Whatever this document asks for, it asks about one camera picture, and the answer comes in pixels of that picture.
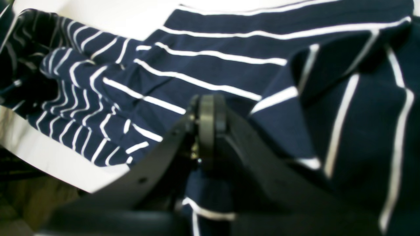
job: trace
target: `striped fabric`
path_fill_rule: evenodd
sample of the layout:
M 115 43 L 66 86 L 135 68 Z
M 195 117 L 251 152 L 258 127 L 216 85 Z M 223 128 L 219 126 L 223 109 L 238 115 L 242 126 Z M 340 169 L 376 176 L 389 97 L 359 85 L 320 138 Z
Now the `striped fabric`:
M 181 5 L 141 42 L 26 10 L 0 55 L 3 105 L 95 165 L 133 165 L 193 95 L 221 93 L 279 157 L 323 171 L 384 233 L 419 234 L 412 12 L 411 0 L 235 13 Z M 228 193 L 227 182 L 192 173 L 184 204 L 195 236 L 228 230 Z

